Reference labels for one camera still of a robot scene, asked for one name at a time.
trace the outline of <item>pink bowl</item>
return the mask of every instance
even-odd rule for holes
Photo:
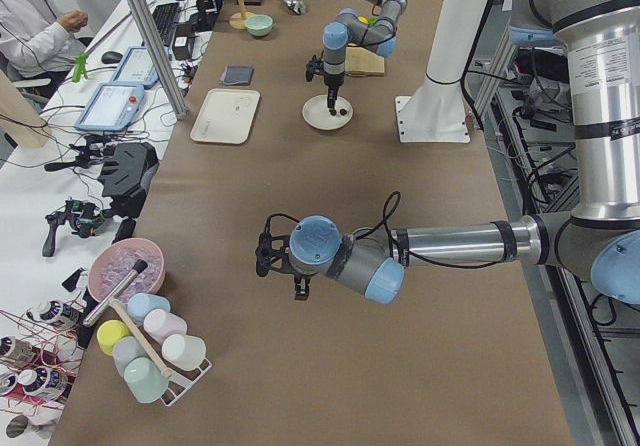
[[[128,238],[105,249],[89,270],[89,294],[102,301],[131,270],[137,259],[149,265],[118,299],[123,303],[136,293],[156,293],[164,281],[164,256],[156,243],[144,238]]]

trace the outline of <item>green bowl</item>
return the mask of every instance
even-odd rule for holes
[[[266,14],[255,14],[248,17],[244,22],[244,27],[252,36],[262,37],[271,32],[273,27],[273,19]]]

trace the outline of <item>green figure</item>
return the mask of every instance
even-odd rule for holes
[[[81,53],[76,58],[76,67],[73,69],[73,76],[71,77],[71,81],[74,83],[80,82],[80,77],[84,76],[84,79],[89,79],[87,76],[87,59],[89,55],[87,53]]]

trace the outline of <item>white shirt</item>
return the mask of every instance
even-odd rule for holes
[[[0,52],[24,78],[69,71],[85,50],[58,16],[51,0],[0,0]]]

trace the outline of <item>metal scoop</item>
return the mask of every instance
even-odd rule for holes
[[[307,5],[304,0],[283,0],[291,11],[296,14],[304,14],[307,12]]]

